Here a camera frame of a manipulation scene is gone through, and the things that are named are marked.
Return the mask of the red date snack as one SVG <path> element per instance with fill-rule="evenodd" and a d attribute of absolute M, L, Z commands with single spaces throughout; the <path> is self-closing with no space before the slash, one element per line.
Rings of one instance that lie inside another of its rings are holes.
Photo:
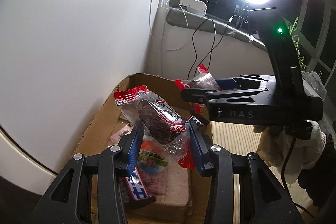
<path fill-rule="evenodd" d="M 180 92 L 183 89 L 187 89 L 187 88 L 206 89 L 206 90 L 215 90 L 215 91 L 222 90 L 217 84 L 217 82 L 215 81 L 215 79 L 213 78 L 212 74 L 206 69 L 206 67 L 203 64 L 197 67 L 197 71 L 198 71 L 197 75 L 191 80 L 187 80 L 187 81 L 183 81 L 179 79 L 175 80 L 175 84 L 177 85 L 177 88 L 180 90 Z M 202 113 L 204 104 L 191 103 L 191 102 L 189 103 L 192 104 L 193 106 L 193 110 L 191 111 L 193 115 Z"/>

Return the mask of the clear purple snack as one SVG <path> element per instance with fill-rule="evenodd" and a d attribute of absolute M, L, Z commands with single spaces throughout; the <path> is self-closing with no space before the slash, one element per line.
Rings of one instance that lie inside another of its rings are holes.
<path fill-rule="evenodd" d="M 181 168 L 195 169 L 190 149 L 190 125 L 162 97 L 142 85 L 114 93 L 122 114 L 135 124 L 141 121 L 145 135 Z"/>

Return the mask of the snickers bar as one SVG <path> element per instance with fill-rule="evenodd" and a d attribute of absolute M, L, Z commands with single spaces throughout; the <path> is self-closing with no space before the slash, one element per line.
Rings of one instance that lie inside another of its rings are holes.
<path fill-rule="evenodd" d="M 201 114 L 190 115 L 186 121 L 194 121 L 198 128 L 207 127 L 210 123 L 210 121 Z"/>
<path fill-rule="evenodd" d="M 157 201 L 154 195 L 147 192 L 137 167 L 130 176 L 120 178 L 120 189 L 126 210 L 137 210 Z"/>

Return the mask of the pink small sachet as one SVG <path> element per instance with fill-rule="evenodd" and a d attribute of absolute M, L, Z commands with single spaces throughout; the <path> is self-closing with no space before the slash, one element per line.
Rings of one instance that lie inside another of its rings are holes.
<path fill-rule="evenodd" d="M 131 130 L 132 130 L 132 127 L 130 127 L 130 126 L 128 126 L 128 125 L 125 125 L 122 129 L 118 130 L 118 131 L 115 132 L 115 133 L 112 133 L 112 135 L 111 135 L 111 137 L 110 137 L 110 140 L 111 140 L 113 143 L 117 144 L 117 143 L 120 141 L 120 139 L 121 139 L 123 136 L 129 134 L 129 133 L 131 132 Z"/>

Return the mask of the red green egg packet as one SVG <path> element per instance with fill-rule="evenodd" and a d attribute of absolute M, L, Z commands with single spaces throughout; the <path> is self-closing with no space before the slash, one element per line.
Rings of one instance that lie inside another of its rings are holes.
<path fill-rule="evenodd" d="M 167 153 L 151 140 L 142 142 L 137 167 L 148 174 L 159 174 L 168 166 Z"/>

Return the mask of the potted spider plant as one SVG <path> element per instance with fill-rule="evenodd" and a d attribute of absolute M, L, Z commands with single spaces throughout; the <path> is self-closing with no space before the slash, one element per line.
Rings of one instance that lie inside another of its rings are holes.
<path fill-rule="evenodd" d="M 283 17 L 283 19 L 285 20 L 286 26 L 288 28 L 291 40 L 293 42 L 294 45 L 294 49 L 296 52 L 296 55 L 298 57 L 298 62 L 299 62 L 299 67 L 302 71 L 306 71 L 307 70 L 307 65 L 304 64 L 304 59 L 305 56 L 301 54 L 300 52 L 300 46 L 301 43 L 299 41 L 299 27 L 298 27 L 298 18 L 295 18 L 294 22 L 291 23 L 290 21 L 288 21 L 285 17 Z"/>

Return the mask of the grey windowsill mat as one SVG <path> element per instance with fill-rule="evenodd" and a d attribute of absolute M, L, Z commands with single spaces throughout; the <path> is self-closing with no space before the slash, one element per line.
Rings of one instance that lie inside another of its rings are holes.
<path fill-rule="evenodd" d="M 264 43 L 256 39 L 252 35 L 248 35 L 245 32 L 239 31 L 226 23 L 222 23 L 218 20 L 207 18 L 204 16 L 198 16 L 188 11 L 181 11 L 177 8 L 169 9 L 166 22 L 175 27 L 189 28 L 190 30 L 196 30 L 213 33 L 216 30 L 216 34 L 232 37 L 244 43 L 250 43 L 258 49 L 266 52 Z"/>

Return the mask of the brown cardboard box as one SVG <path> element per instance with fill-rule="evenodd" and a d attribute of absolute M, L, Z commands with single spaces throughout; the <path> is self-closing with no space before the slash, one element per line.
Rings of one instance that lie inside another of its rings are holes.
<path fill-rule="evenodd" d="M 159 76 L 136 73 L 124 78 L 114 91 L 124 91 L 145 85 L 162 97 L 180 116 L 188 118 L 192 106 L 181 99 L 180 91 L 172 80 Z M 82 135 L 75 153 L 85 156 L 96 155 L 117 144 L 120 130 L 126 126 L 127 119 L 116 106 L 114 95 L 106 99 L 102 108 L 94 116 Z M 158 174 L 140 171 L 148 193 L 154 193 L 156 202 L 135 209 L 126 207 L 129 223 L 203 223 L 206 216 L 210 194 L 211 178 L 203 178 L 197 170 L 183 169 L 174 157 L 163 148 L 145 138 L 141 148 L 151 155 L 157 154 L 168 165 Z"/>

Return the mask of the white power strip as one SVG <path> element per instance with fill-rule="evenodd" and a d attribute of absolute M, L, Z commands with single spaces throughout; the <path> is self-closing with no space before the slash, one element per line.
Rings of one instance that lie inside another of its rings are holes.
<path fill-rule="evenodd" d="M 206 16 L 207 5 L 200 0 L 180 0 L 180 5 L 190 13 L 199 16 Z"/>

